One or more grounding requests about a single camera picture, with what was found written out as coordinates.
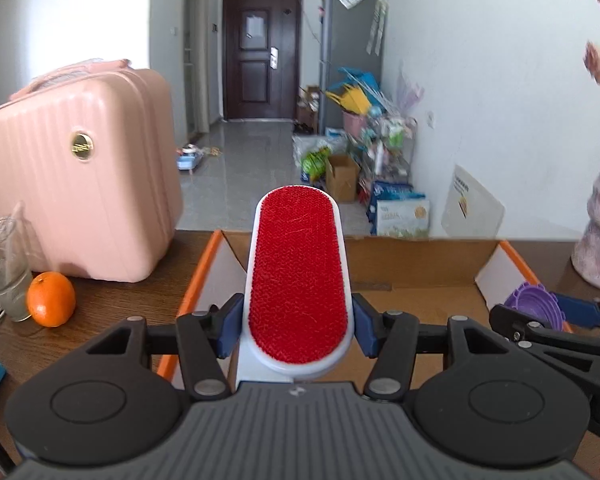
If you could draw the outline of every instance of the brown door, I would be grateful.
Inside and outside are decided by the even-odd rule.
[[[223,0],[224,116],[292,119],[301,0]]]

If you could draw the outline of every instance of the gray ribbed panel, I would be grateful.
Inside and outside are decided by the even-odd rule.
[[[161,446],[129,463],[65,470],[26,462],[12,480],[472,480],[588,478],[562,462],[533,471],[467,465],[431,447],[394,404],[362,399],[349,383],[242,383],[200,402]]]

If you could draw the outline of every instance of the suitcase logo badge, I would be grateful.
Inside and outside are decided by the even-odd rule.
[[[75,132],[71,143],[72,153],[80,160],[88,160],[93,155],[93,141],[84,132]]]

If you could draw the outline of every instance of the orange fruit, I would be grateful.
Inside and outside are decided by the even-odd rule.
[[[74,313],[74,286],[59,272],[43,272],[29,285],[27,308],[36,323],[60,326]]]

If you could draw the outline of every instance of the red fabric pad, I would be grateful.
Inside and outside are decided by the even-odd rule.
[[[304,364],[329,355],[347,330],[333,206],[310,187],[283,187],[262,202],[249,328],[268,355]]]

